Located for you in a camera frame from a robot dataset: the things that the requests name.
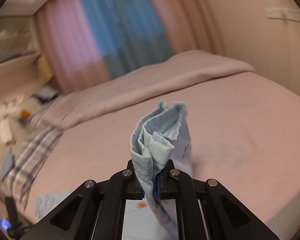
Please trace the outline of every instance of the pink bed sheet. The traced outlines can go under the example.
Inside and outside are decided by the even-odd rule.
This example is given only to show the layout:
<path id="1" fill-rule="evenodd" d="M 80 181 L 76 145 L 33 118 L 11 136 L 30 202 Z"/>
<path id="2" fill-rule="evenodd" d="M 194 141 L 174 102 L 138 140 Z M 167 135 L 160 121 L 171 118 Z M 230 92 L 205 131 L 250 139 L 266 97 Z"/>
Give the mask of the pink bed sheet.
<path id="1" fill-rule="evenodd" d="M 28 205 L 48 192 L 102 181 L 126 167 L 130 135 L 159 100 L 187 104 L 194 178 L 215 178 L 281 240 L 300 225 L 300 98 L 251 72 L 199 83 L 104 114 L 65 131 L 39 171 Z"/>

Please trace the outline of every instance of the plush toy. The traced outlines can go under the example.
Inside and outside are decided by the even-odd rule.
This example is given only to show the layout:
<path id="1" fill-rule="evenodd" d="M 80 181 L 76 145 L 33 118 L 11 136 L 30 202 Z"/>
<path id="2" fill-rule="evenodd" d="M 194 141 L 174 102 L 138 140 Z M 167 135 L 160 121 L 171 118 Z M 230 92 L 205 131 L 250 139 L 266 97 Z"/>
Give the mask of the plush toy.
<path id="1" fill-rule="evenodd" d="M 8 115 L 21 119 L 28 118 L 31 113 L 16 105 L 15 101 L 0 106 L 0 141 L 4 144 L 11 143 L 13 140 L 13 131 L 6 118 Z"/>

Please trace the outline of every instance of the black object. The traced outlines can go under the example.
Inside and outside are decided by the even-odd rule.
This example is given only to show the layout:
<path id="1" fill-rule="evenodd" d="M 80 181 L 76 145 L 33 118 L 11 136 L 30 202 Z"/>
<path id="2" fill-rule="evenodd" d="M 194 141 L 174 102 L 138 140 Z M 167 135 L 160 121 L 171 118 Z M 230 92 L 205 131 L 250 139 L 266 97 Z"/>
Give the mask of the black object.
<path id="1" fill-rule="evenodd" d="M 206 240 L 207 235 L 210 240 L 279 240 L 218 181 L 192 179 L 175 170 L 172 160 L 157 175 L 155 192 L 160 199 L 175 199 L 180 240 Z M 143 197 L 130 160 L 127 170 L 109 180 L 87 180 L 21 240 L 119 240 L 126 200 Z M 10 222 L 18 225 L 13 213 Z"/>

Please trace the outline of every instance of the denim fabric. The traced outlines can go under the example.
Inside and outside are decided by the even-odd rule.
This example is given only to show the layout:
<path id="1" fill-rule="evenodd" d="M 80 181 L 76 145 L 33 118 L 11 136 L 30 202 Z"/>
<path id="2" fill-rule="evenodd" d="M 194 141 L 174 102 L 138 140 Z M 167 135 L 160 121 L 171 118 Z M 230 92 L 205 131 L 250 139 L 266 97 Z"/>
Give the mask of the denim fabric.
<path id="1" fill-rule="evenodd" d="M 159 200 L 153 191 L 155 177 L 169 159 L 176 169 L 192 175 L 191 143 L 185 116 L 184 103 L 176 102 L 168 109 L 162 101 L 156 110 L 138 122 L 130 140 L 131 159 L 149 207 L 175 239 L 178 239 L 175 201 Z"/>

